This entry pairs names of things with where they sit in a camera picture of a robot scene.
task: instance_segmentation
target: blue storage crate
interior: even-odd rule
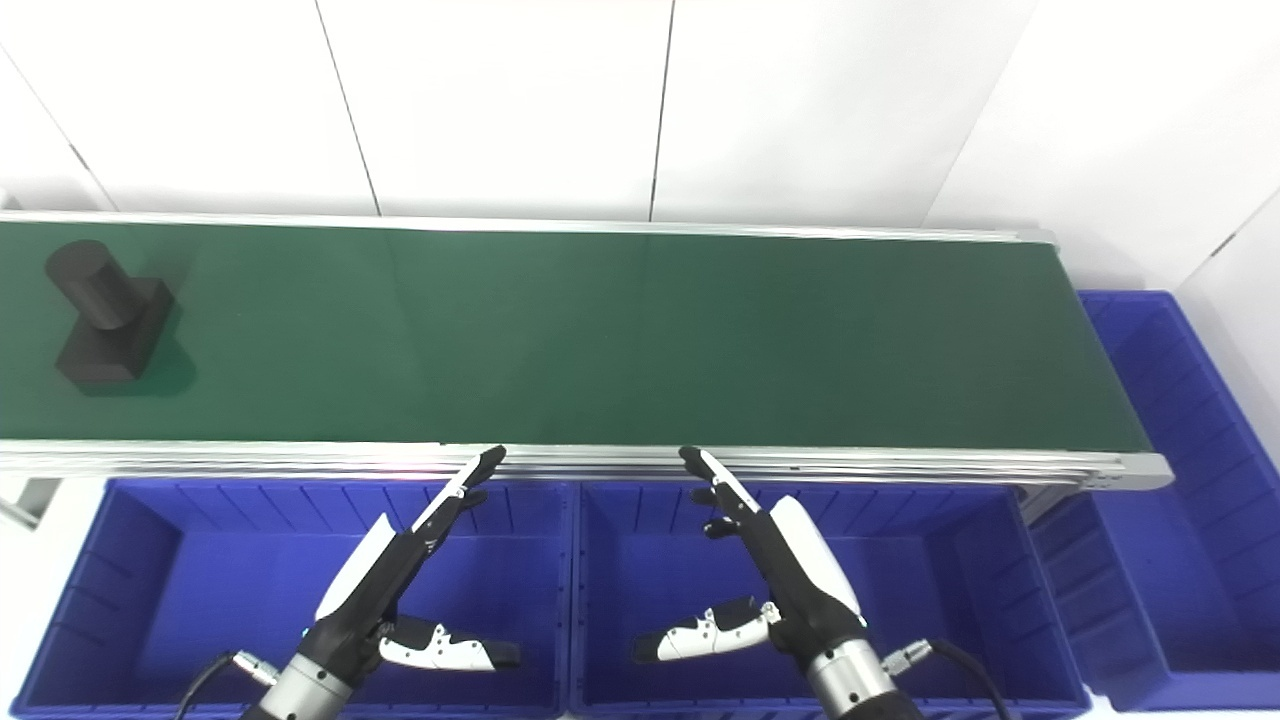
[[[570,711],[590,717],[817,719],[794,661],[772,647],[636,665],[631,641],[767,588],[741,541],[709,541],[686,483],[582,488]],[[882,653],[945,637],[977,655],[1027,719],[1089,707],[1047,582],[1010,491],[769,484],[795,495],[849,573]],[[900,678],[927,717],[993,716],[972,678],[937,659]]]
[[[338,568],[381,512],[403,528],[443,483],[113,480],[27,682],[23,719],[169,720],[216,653],[283,666]],[[518,642],[520,669],[383,664],[347,706],[361,717],[531,717],[563,711],[577,511],[567,483],[485,486],[399,611]],[[262,694],[234,669],[189,717],[238,716]]]
[[[1174,299],[1083,292],[1176,480],[1076,497],[1033,537],[1117,710],[1280,708],[1280,483]]]

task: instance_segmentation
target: white wall panel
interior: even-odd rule
[[[372,211],[308,0],[0,0],[0,44],[122,210]]]
[[[678,0],[654,219],[918,225],[1033,0]]]
[[[384,214],[645,219],[669,0],[324,0]]]
[[[111,209],[5,53],[0,53],[0,188],[27,210]]]
[[[1280,195],[1174,295],[1280,461]]]
[[[1280,182],[1280,4],[1042,0],[933,227],[1055,231],[1080,284],[1175,287]]]

